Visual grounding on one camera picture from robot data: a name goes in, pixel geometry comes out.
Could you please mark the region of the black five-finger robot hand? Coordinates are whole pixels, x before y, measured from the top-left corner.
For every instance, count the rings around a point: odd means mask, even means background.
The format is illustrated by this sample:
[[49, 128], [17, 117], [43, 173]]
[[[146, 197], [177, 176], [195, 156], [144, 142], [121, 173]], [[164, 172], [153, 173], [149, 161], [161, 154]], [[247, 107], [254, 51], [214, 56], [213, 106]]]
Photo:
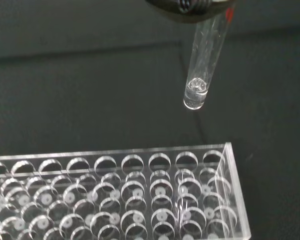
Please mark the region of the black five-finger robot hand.
[[211, 19], [228, 8], [233, 0], [147, 0], [146, 3], [159, 14], [178, 23], [193, 24]]

